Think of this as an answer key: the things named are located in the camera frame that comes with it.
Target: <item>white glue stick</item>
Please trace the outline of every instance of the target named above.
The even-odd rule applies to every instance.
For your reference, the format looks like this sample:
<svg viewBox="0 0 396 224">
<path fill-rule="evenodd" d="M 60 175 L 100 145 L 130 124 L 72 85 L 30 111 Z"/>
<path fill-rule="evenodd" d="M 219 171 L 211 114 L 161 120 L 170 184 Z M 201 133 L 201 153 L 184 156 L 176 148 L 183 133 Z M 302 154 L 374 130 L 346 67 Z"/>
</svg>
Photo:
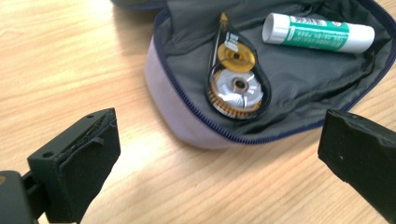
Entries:
<svg viewBox="0 0 396 224">
<path fill-rule="evenodd" d="M 271 13 L 262 29 L 262 40 L 311 49 L 362 53 L 373 44 L 375 31 L 370 26 L 324 21 Z"/>
</svg>

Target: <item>navy zipper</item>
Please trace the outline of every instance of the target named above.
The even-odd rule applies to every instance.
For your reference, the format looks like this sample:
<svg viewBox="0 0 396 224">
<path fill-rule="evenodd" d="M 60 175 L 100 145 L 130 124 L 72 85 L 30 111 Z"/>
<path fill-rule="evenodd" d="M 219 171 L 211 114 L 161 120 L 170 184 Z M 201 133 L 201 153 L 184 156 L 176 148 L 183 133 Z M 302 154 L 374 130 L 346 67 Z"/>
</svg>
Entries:
<svg viewBox="0 0 396 224">
<path fill-rule="evenodd" d="M 359 1 L 364 7 L 367 9 L 371 10 L 374 12 L 373 14 L 375 17 L 383 24 L 386 24 L 385 27 L 387 27 L 388 32 L 391 34 L 391 36 L 395 36 L 396 33 L 396 22 L 395 20 L 388 14 L 388 12 L 382 8 L 377 2 L 373 0 L 360 0 Z M 163 9 L 159 15 L 157 16 L 154 24 L 154 45 L 157 50 L 159 59 L 161 61 L 161 64 L 163 66 L 163 69 L 169 78 L 170 82 L 174 86 L 175 90 L 177 91 L 177 94 L 180 96 L 181 100 L 184 102 L 184 104 L 188 107 L 188 109 L 194 114 L 199 120 L 201 120 L 206 126 L 208 126 L 210 129 L 215 131 L 216 133 L 222 135 L 226 139 L 229 139 L 235 143 L 239 144 L 247 144 L 247 145 L 258 145 L 258 144 L 265 144 L 265 143 L 270 143 L 274 142 L 277 140 L 280 140 L 282 138 L 286 138 L 292 135 L 295 135 L 297 133 L 303 133 L 306 131 L 310 131 L 316 128 L 319 128 L 323 126 L 324 124 L 324 119 L 320 120 L 317 123 L 313 123 L 311 125 L 291 130 L 286 133 L 282 133 L 278 136 L 274 137 L 269 137 L 269 138 L 261 138 L 261 139 L 246 139 L 240 136 L 237 136 L 235 134 L 232 134 L 210 119 L 208 119 L 188 98 L 186 92 L 181 88 L 179 83 L 176 80 L 175 75 L 173 74 L 172 69 L 170 68 L 167 60 L 166 60 L 166 54 L 163 51 L 162 45 L 160 38 L 158 37 L 158 27 L 170 17 L 170 13 L 167 8 Z M 356 98 L 350 105 L 345 107 L 345 111 L 348 111 L 350 108 L 352 108 L 353 105 L 355 105 L 364 95 L 366 95 L 370 90 L 372 90 L 378 83 L 379 81 L 385 76 L 385 74 L 388 72 L 388 70 L 392 67 L 395 59 L 396 59 L 396 40 L 393 39 L 392 41 L 392 49 L 391 49 L 391 54 L 389 55 L 388 61 L 386 63 L 385 68 L 382 70 L 378 78 L 372 83 L 372 85 L 365 91 L 361 96 Z"/>
</svg>

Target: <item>table surface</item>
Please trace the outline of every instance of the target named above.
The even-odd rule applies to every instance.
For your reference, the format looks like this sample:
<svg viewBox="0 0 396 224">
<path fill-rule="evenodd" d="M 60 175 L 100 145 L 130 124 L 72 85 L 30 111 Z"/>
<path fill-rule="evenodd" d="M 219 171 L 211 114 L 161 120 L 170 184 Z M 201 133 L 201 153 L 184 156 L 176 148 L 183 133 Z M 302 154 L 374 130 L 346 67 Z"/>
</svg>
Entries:
<svg viewBox="0 0 396 224">
<path fill-rule="evenodd" d="M 378 1 L 396 17 L 396 2 Z M 117 110 L 121 156 L 83 223 L 383 223 L 318 159 L 321 129 L 227 150 L 188 146 L 150 98 L 157 11 L 109 1 L 0 1 L 0 170 L 83 116 Z M 396 131 L 396 69 L 351 112 Z M 40 223 L 46 223 L 43 216 Z"/>
</svg>

